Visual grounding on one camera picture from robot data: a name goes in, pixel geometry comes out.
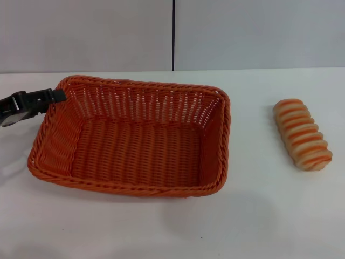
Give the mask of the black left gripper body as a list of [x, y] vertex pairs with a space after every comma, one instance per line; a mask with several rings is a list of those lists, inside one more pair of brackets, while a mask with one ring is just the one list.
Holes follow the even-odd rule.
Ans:
[[14, 95], [1, 99], [1, 119], [4, 119], [17, 112], [17, 104]]

